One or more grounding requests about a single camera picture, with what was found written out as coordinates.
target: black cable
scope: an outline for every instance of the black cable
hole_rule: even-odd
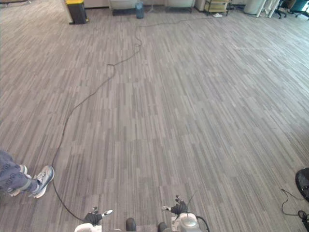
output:
[[[172,23],[157,23],[157,24],[152,24],[152,25],[147,25],[147,26],[137,26],[135,28],[135,39],[138,40],[140,43],[135,43],[134,45],[138,48],[137,51],[134,51],[134,53],[129,56],[128,58],[126,59],[123,59],[115,64],[107,64],[107,66],[112,66],[113,67],[113,74],[108,78],[106,79],[105,81],[103,81],[99,87],[96,88],[96,90],[94,92],[92,92],[90,95],[88,95],[84,100],[82,100],[79,104],[77,104],[69,113],[69,115],[67,116],[66,120],[65,120],[65,123],[64,123],[64,127],[63,127],[63,130],[62,130],[62,134],[61,134],[61,139],[60,139],[60,143],[59,143],[59,146],[57,147],[57,150],[55,152],[55,155],[54,155],[54,158],[53,158],[53,161],[52,161],[52,166],[54,166],[54,163],[55,163],[55,160],[56,160],[56,157],[58,156],[59,154],[59,151],[60,151],[60,147],[62,145],[62,142],[63,142],[63,138],[64,138],[64,135],[65,135],[65,132],[66,132],[66,128],[67,128],[67,125],[68,125],[68,121],[71,117],[71,115],[73,114],[73,112],[79,107],[81,106],[86,100],[88,100],[90,97],[92,97],[93,95],[95,95],[97,93],[97,91],[103,87],[107,82],[109,82],[111,79],[113,79],[116,75],[116,66],[121,64],[121,63],[124,63],[130,59],[132,59],[133,57],[136,56],[136,54],[138,54],[140,52],[140,49],[141,49],[141,46],[142,46],[142,40],[140,38],[137,37],[137,30],[139,28],[149,28],[149,27],[154,27],[154,26],[159,26],[159,25],[168,25],[168,24],[179,24],[181,22],[185,22],[185,21],[192,21],[192,20],[201,20],[201,19],[210,19],[209,17],[202,17],[202,18],[192,18],[192,19],[184,19],[184,20],[180,20],[180,21],[177,21],[177,22],[172,22]],[[64,204],[63,200],[61,199],[57,189],[56,189],[56,186],[55,186],[55,183],[54,183],[54,180],[52,181],[53,182],[53,187],[54,187],[54,190],[55,190],[55,193],[58,197],[58,199],[60,200],[61,204],[63,205],[63,207],[73,216],[75,217],[76,219],[80,220],[80,221],[83,221],[83,219],[79,218],[78,216],[76,216],[73,212],[71,212],[67,206]]]
[[[288,192],[288,191],[285,190],[285,189],[281,189],[281,191],[283,191],[283,192],[285,193],[285,195],[287,196],[286,201],[283,202],[282,205],[281,205],[281,211],[283,212],[283,214],[288,215],[288,216],[299,216],[298,214],[287,214],[287,213],[285,213],[284,210],[283,210],[283,205],[284,205],[285,203],[287,203],[288,200],[289,200],[289,195],[288,195],[288,194],[290,194],[292,197],[294,197],[295,199],[300,200],[300,201],[302,201],[302,200],[304,200],[304,199],[301,199],[301,198],[298,198],[298,197],[294,196],[293,194],[291,194],[290,192]]]
[[[196,218],[197,218],[197,219],[202,219],[203,222],[204,222],[205,225],[206,225],[206,229],[207,229],[209,232],[211,232],[210,229],[209,229],[209,227],[208,227],[208,224],[207,224],[207,222],[206,222],[206,220],[205,220],[204,218],[202,218],[201,216],[196,216]]]

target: small bin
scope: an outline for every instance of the small bin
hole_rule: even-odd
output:
[[[66,0],[66,4],[74,24],[85,24],[88,22],[84,0]]]
[[[136,18],[144,18],[144,6],[142,1],[135,4],[135,10]]]

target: gray striped carpet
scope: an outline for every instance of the gray striped carpet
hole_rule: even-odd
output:
[[[87,10],[69,25],[58,0],[1,7],[0,147],[31,175],[53,160],[70,110],[136,51],[135,28],[206,17],[164,11],[137,20]],[[72,114],[55,185],[83,217],[114,213],[104,231],[155,231],[180,194],[212,232],[302,232],[284,188],[309,166],[309,22],[232,11],[228,17],[138,28],[140,52]],[[309,204],[290,198],[287,213]],[[1,232],[74,231],[50,185],[35,200],[0,200]]]

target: white shoelace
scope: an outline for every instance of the white shoelace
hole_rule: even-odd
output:
[[[35,177],[35,179],[37,179],[40,183],[42,183],[45,177],[46,173],[40,173],[38,176]]]

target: gray sneaker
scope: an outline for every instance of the gray sneaker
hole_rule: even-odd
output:
[[[25,174],[29,179],[31,179],[31,176],[27,174],[28,168],[23,164],[19,165],[19,167],[20,167],[20,172]],[[17,189],[11,189],[11,188],[8,189],[8,193],[10,194],[11,197],[15,197],[21,192],[22,191],[18,188]]]
[[[43,167],[42,171],[34,176],[34,180],[37,180],[39,185],[35,191],[33,191],[30,197],[40,198],[46,192],[46,187],[53,180],[55,176],[55,171],[52,166],[45,166]]]

